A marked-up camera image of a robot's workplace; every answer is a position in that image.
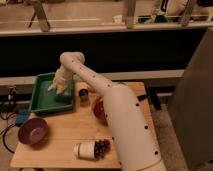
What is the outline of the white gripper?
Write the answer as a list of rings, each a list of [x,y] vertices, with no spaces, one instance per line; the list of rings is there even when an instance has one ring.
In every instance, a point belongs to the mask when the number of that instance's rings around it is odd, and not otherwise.
[[[54,89],[56,94],[59,95],[65,91],[68,86],[68,82],[73,78],[73,72],[68,71],[64,66],[60,66],[53,78],[51,85],[48,90]]]

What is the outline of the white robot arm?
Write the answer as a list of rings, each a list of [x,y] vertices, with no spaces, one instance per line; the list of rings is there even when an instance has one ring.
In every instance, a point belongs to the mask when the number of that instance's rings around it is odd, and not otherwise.
[[[103,100],[108,126],[122,171],[167,171],[159,147],[133,90],[124,83],[112,82],[84,65],[81,52],[64,52],[49,90],[61,94],[77,74],[92,86]]]

